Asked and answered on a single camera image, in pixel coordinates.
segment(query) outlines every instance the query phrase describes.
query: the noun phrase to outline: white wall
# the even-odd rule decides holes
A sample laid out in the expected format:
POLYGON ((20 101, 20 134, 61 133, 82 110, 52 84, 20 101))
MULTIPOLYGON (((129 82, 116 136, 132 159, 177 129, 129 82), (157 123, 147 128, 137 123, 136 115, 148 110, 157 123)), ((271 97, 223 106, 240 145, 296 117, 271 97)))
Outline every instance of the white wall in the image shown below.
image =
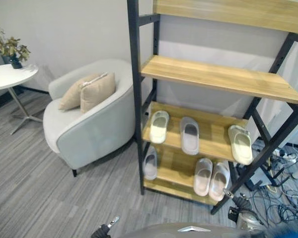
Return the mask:
MULTIPOLYGON (((140 13, 152 2, 140 1, 140 13)), ((130 61, 126 0, 0 0, 0 27, 31 51, 39 66, 25 86, 48 90, 59 76, 101 58, 130 61)), ((151 26, 142 28, 142 57, 152 54, 151 26)))
MULTIPOLYGON (((287 34, 258 27, 162 16, 159 54, 268 72, 287 34)), ((294 44, 278 74, 298 90, 297 44, 294 44)), ((245 95, 163 81, 158 83, 157 98, 165 103, 239 118, 243 117, 252 100, 245 95)), ((262 100, 259 111, 266 118, 264 121, 273 135, 288 117, 285 108, 289 107, 283 102, 269 101, 267 104, 266 100, 262 100)), ((252 119, 248 129, 254 141, 259 132, 252 119)), ((297 128, 285 142, 298 144, 297 128)))
MULTIPOLYGON (((140 1, 140 14, 152 0, 140 1)), ((21 38, 39 73, 26 86, 47 90, 49 82, 101 58, 130 60, 126 0, 0 0, 0 27, 21 38)), ((152 24, 142 26, 141 60, 152 54, 152 24)), ((159 53, 179 59, 268 71, 287 33, 206 20, 161 16, 159 53)), ((297 70, 297 64, 291 68, 297 70)), ((151 81, 143 84, 143 98, 151 81)), ((159 82, 158 100, 242 117, 251 97, 159 82)))

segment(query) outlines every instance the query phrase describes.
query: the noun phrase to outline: beige pillow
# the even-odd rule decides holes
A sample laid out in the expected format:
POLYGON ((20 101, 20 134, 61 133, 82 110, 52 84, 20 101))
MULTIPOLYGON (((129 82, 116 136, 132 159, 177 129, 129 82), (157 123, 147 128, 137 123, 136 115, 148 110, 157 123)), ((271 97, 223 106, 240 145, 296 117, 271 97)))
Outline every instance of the beige pillow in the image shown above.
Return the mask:
POLYGON ((94 73, 75 82, 62 97, 59 104, 59 110, 69 110, 78 107, 80 105, 81 85, 84 82, 89 82, 100 75, 101 73, 94 73))
POLYGON ((80 111, 86 113, 106 98, 110 97, 116 90, 115 74, 107 76, 84 86, 80 92, 80 111))

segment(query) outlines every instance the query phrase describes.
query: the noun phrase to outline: flower pot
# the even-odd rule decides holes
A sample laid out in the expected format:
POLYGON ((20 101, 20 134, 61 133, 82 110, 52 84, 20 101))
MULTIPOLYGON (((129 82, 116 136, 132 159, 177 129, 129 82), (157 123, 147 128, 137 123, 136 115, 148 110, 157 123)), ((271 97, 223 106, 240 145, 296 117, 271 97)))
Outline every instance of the flower pot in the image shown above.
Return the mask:
POLYGON ((13 68, 22 68, 22 65, 21 65, 19 59, 16 57, 16 54, 13 54, 12 56, 10 56, 9 61, 13 68))

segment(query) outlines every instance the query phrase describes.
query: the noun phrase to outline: white slipper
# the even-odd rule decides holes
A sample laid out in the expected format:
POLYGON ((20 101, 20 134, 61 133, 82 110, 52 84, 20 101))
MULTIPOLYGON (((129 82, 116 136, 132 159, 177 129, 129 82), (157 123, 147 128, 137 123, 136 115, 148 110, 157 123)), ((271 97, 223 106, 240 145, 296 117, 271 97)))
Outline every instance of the white slipper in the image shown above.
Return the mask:
POLYGON ((209 188, 209 196, 215 201, 221 201, 224 198, 223 188, 227 188, 229 181, 228 162, 220 162, 214 166, 209 188))
POLYGON ((166 111, 157 111, 152 115, 150 127, 150 141, 161 144, 165 141, 169 114, 166 111))
POLYGON ((143 162, 145 179, 154 180, 157 177, 157 151, 150 146, 143 162))
POLYGON ((243 165, 252 163, 252 143, 249 131, 239 125, 231 125, 228 129, 228 136, 234 159, 243 165))
POLYGON ((190 117, 183 117, 180 122, 180 131, 183 152, 188 155, 197 155, 200 143, 198 123, 190 117))
POLYGON ((197 162, 194 173, 193 189, 199 196, 206 196, 209 192, 213 164, 211 160, 202 158, 197 162))

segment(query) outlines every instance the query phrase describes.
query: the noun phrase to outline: white armchair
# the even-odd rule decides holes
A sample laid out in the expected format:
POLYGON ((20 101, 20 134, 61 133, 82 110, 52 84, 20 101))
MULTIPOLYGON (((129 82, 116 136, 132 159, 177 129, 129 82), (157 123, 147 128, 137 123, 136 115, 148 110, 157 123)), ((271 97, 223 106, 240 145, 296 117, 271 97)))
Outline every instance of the white armchair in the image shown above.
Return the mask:
POLYGON ((113 152, 134 134, 135 113, 131 65, 104 59, 74 70, 49 85, 52 102, 46 107, 43 128, 49 147, 76 176, 76 170, 113 152), (80 78, 95 72, 114 72, 116 92, 85 114, 79 108, 58 110, 65 92, 80 78))

